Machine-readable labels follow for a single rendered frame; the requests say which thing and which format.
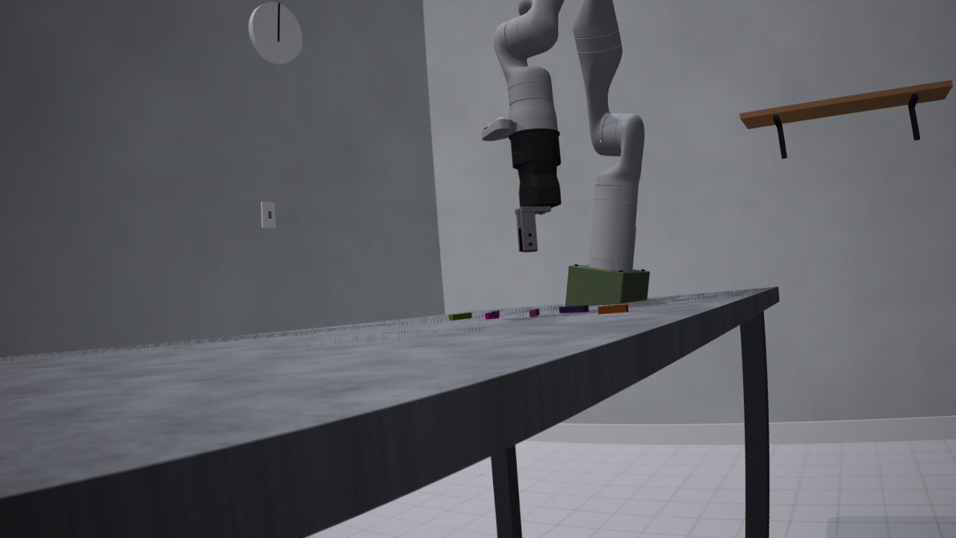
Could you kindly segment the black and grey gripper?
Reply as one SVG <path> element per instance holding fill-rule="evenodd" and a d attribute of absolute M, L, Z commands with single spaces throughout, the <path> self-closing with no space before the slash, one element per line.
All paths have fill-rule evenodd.
<path fill-rule="evenodd" d="M 520 179 L 521 208 L 515 210 L 519 252 L 538 250 L 535 213 L 545 214 L 561 204 L 559 136 L 554 104 L 547 99 L 512 103 L 509 118 L 499 117 L 482 129 L 485 142 L 511 140 L 512 166 Z"/>

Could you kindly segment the orange rod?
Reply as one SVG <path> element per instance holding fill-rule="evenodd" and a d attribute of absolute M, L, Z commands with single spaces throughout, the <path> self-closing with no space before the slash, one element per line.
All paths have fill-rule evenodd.
<path fill-rule="evenodd" d="M 619 313 L 627 312 L 628 304 L 615 304 L 615 306 L 599 306 L 598 314 L 609 314 L 609 313 Z"/>

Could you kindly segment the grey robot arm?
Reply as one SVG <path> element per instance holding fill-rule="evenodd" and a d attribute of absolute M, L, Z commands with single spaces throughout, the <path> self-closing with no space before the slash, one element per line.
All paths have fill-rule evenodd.
<path fill-rule="evenodd" d="M 542 67 L 528 66 L 528 58 L 552 49 L 559 39 L 563 2 L 520 0 L 521 16 L 502 23 L 495 31 L 493 46 L 508 83 L 509 106 L 524 99 L 553 102 L 550 74 Z M 636 189 L 641 179 L 645 127 L 639 115 L 609 111 L 610 83 L 622 57 L 612 0 L 583 0 L 573 32 L 583 69 L 593 147 L 600 155 L 619 156 L 615 166 L 595 175 L 589 267 L 632 271 Z"/>

